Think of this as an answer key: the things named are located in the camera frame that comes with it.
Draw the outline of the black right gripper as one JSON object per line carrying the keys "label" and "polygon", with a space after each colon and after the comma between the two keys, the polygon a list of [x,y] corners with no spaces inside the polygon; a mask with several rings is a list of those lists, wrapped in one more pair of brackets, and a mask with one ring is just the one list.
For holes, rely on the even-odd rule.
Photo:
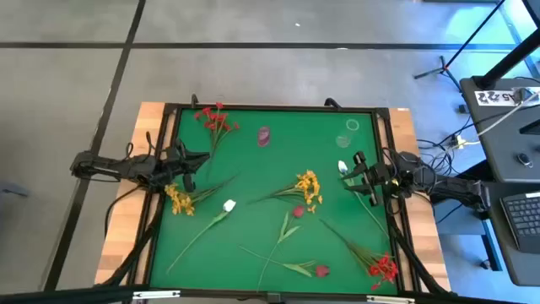
{"label": "black right gripper", "polygon": [[395,176],[395,166],[393,162],[390,164],[384,161],[377,162],[369,166],[366,161],[365,154],[358,151],[354,157],[355,167],[351,172],[346,168],[340,168],[339,172],[342,180],[353,179],[357,176],[361,178],[360,185],[346,185],[345,189],[350,192],[361,193],[368,196],[371,206],[378,206],[383,203],[383,199],[375,193],[377,186],[384,187]]}

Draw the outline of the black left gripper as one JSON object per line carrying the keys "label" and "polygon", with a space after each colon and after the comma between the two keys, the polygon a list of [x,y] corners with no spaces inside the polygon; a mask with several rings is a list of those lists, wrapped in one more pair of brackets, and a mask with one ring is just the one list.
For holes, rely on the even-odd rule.
{"label": "black left gripper", "polygon": [[184,143],[177,139],[170,147],[165,149],[164,166],[171,178],[183,175],[184,188],[188,193],[192,193],[195,190],[192,174],[197,172],[209,158],[210,154],[208,152],[189,151]]}

